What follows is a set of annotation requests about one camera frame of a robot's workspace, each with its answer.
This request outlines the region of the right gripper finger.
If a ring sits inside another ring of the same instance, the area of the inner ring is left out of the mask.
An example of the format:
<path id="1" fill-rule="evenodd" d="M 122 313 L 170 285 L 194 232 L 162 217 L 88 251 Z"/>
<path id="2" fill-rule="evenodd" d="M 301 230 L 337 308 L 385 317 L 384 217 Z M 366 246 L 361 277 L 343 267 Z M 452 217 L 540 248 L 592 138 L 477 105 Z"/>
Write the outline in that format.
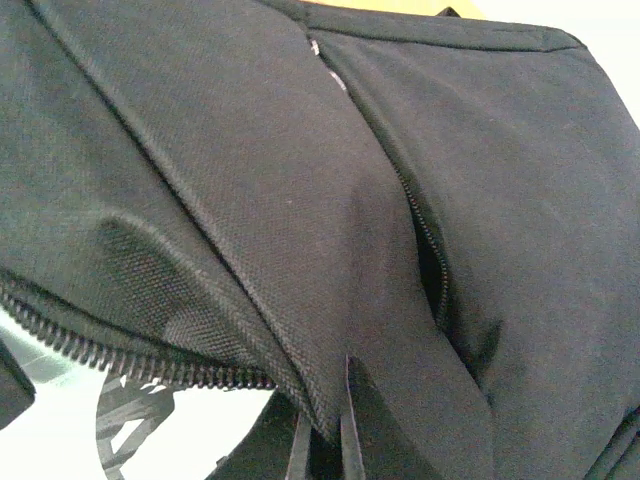
<path id="1" fill-rule="evenodd" d="M 346 356 L 339 441 L 331 444 L 323 440 L 308 417 L 300 413 L 287 466 L 288 479 L 366 479 L 350 388 L 350 360 Z"/>

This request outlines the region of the black student backpack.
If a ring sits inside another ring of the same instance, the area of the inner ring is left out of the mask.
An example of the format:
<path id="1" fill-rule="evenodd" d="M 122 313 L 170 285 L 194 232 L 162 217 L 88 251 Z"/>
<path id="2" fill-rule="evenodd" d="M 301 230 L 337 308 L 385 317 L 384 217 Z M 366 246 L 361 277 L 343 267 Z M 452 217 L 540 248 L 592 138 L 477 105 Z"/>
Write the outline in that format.
<path id="1" fill-rule="evenodd" d="M 555 28 L 302 1 L 1 5 L 1 307 L 268 391 L 209 479 L 639 475 L 639 130 Z"/>

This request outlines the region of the grey Great Gatsby book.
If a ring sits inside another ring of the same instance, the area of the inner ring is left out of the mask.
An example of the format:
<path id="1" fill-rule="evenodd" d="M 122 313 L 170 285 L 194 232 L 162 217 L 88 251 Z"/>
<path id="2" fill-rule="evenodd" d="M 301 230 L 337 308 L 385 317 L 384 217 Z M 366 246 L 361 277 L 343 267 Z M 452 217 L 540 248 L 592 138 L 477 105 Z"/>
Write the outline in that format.
<path id="1" fill-rule="evenodd" d="M 268 391 L 181 389 L 90 369 L 7 314 L 1 338 L 35 402 L 1 432 L 4 479 L 204 479 L 246 436 Z"/>

